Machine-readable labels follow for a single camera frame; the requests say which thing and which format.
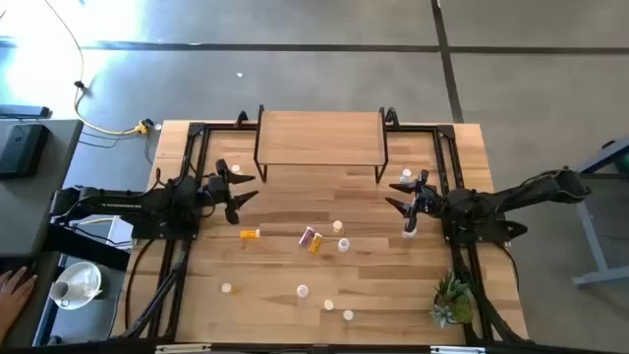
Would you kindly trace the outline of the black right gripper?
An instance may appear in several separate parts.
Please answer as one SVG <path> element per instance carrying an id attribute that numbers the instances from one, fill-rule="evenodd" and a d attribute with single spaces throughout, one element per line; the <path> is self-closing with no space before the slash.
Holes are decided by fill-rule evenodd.
<path id="1" fill-rule="evenodd" d="M 424 213 L 431 217 L 439 217 L 444 208 L 444 198 L 441 197 L 435 186 L 428 184 L 429 172 L 422 169 L 418 178 L 412 182 L 390 184 L 389 187 L 412 194 L 410 204 L 386 197 L 385 200 L 395 207 L 405 218 L 405 233 L 417 232 L 417 214 Z"/>

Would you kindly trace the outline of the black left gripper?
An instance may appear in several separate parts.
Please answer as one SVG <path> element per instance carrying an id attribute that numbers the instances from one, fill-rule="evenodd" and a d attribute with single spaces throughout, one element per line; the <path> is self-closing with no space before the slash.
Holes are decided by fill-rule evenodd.
<path id="1" fill-rule="evenodd" d="M 238 224 L 240 219 L 237 210 L 247 201 L 258 194 L 258 191 L 247 192 L 233 196 L 230 192 L 232 184 L 242 184 L 256 179 L 252 175 L 234 173 L 224 159 L 218 159 L 215 163 L 216 172 L 208 175 L 208 184 L 205 191 L 211 197 L 213 204 L 225 204 L 225 216 L 230 224 Z"/>

